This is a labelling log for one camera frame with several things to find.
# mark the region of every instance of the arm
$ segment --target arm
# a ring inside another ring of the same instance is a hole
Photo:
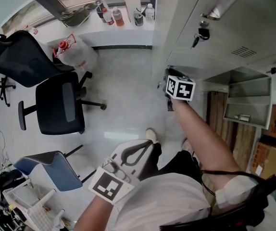
[[[224,142],[185,102],[173,100],[173,109],[189,143],[206,170],[241,171]],[[208,175],[214,187],[223,188],[233,176]]]
[[[96,196],[75,224],[75,231],[105,231],[113,205]]]

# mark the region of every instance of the vent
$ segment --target vent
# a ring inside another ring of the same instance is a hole
[[[237,50],[235,50],[231,53],[235,54],[236,56],[247,58],[247,57],[255,55],[257,52],[249,50],[248,48],[242,46],[242,47],[238,48]]]

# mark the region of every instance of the tiled floor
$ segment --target tiled floor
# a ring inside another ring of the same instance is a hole
[[[20,157],[47,151],[68,152],[83,144],[84,147],[69,157],[70,164],[81,177],[102,164],[114,148],[125,141],[144,138],[145,129],[156,130],[162,143],[163,154],[159,167],[164,166],[181,149],[184,134],[173,112],[168,112],[161,89],[151,79],[151,50],[102,50],[93,78],[85,84],[88,93],[85,100],[106,101],[107,109],[85,106],[86,131],[84,134],[48,136],[40,133],[37,114],[26,116],[27,130],[22,131],[18,122],[17,105],[23,100],[25,107],[35,104],[35,87],[25,88],[18,83],[7,96],[11,102],[6,107],[0,100],[0,130],[3,132],[9,158],[16,162]],[[203,115],[204,95],[197,84],[192,107]],[[0,161],[3,138],[0,134]],[[54,184],[42,166],[31,173],[32,182],[44,194]],[[78,219],[93,198],[88,190],[89,182],[81,189],[57,192],[49,204],[56,210],[65,209],[71,221]],[[118,214],[114,209],[107,230],[111,230]]]

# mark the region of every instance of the shoe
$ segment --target shoe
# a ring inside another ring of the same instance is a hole
[[[182,151],[188,151],[192,157],[195,157],[197,159],[198,165],[200,163],[199,159],[194,153],[194,150],[192,149],[188,139],[186,139],[182,145]]]
[[[146,139],[153,141],[153,144],[156,144],[159,142],[156,138],[156,133],[152,128],[148,128],[146,130]]]

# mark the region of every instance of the red cap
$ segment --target red cap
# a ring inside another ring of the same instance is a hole
[[[68,47],[68,43],[66,41],[61,41],[59,43],[59,48],[66,49]]]

